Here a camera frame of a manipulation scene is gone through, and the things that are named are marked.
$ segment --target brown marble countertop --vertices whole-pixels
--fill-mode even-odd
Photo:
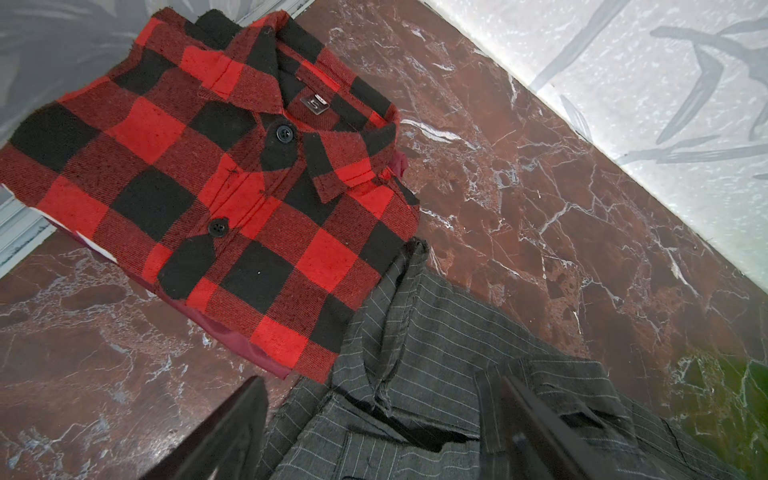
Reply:
[[[434,269],[728,462],[768,460],[763,291],[416,0],[299,22],[400,108]],[[263,374],[61,233],[0,280],[0,355],[7,478],[135,478]],[[274,409],[296,377],[266,377]]]

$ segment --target clothing tag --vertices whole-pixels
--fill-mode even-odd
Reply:
[[[305,104],[315,115],[322,114],[329,107],[328,102],[323,100],[323,97],[320,97],[318,94],[302,98],[301,103]]]

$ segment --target plaid shirt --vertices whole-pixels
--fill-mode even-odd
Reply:
[[[387,167],[398,123],[285,12],[212,32],[166,8],[125,61],[22,122],[0,181],[156,291],[324,382],[419,221]]]

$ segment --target pinstripe pants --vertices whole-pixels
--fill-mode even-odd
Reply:
[[[566,356],[426,268],[412,240],[357,312],[328,386],[303,380],[267,429],[257,478],[509,478],[492,395],[520,379],[618,478],[742,478]]]

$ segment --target shirt button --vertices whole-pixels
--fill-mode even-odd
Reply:
[[[212,237],[221,238],[230,231],[229,221],[226,218],[214,218],[208,224],[208,233]]]
[[[280,125],[277,128],[277,140],[283,142],[284,144],[288,144],[293,140],[293,130],[290,129],[288,125]]]

